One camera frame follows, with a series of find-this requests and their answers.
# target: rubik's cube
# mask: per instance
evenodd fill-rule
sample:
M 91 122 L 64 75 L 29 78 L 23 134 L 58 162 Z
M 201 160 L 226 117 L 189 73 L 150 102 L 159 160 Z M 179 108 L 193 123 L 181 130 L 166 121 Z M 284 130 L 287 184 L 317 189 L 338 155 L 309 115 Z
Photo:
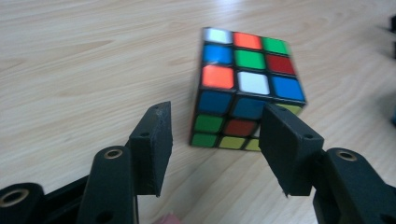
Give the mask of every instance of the rubik's cube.
M 282 40 L 205 28 L 198 78 L 190 140 L 195 147 L 260 150 L 263 106 L 298 114 L 305 105 Z

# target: light blue square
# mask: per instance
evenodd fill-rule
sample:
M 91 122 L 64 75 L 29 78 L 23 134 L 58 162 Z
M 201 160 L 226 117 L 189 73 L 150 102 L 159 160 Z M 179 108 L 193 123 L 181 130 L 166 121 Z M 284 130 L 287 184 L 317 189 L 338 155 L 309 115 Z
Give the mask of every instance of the light blue square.
M 233 116 L 243 119 L 260 119 L 265 102 L 256 99 L 241 98 L 233 109 Z
M 231 102 L 231 94 L 219 91 L 204 91 L 198 104 L 199 112 L 224 114 Z
M 304 101 L 303 91 L 297 79 L 273 77 L 277 96 L 292 100 Z
M 233 61 L 232 56 L 230 48 L 219 45 L 204 46 L 204 62 L 206 63 L 230 64 Z

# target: wood grain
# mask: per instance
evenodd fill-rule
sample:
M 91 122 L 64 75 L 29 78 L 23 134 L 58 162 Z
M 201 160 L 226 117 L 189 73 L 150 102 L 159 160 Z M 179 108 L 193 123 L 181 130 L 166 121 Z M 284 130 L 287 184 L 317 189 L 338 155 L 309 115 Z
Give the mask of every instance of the wood grain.
M 174 149 L 162 197 L 141 223 L 316 223 L 312 198 L 286 198 L 259 153 L 189 147 L 200 29 L 286 40 L 304 85 L 301 118 L 325 149 L 359 152 L 396 186 L 391 0 L 0 1 L 0 189 L 53 191 L 94 154 L 123 145 L 151 105 L 172 101 Z

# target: cube face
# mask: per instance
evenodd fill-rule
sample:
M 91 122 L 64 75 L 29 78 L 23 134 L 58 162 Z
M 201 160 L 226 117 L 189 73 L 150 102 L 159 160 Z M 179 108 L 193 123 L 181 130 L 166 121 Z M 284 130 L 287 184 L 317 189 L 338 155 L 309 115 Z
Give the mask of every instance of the cube face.
M 209 27 L 201 55 L 192 146 L 260 151 L 265 104 L 295 114 L 306 104 L 285 41 Z

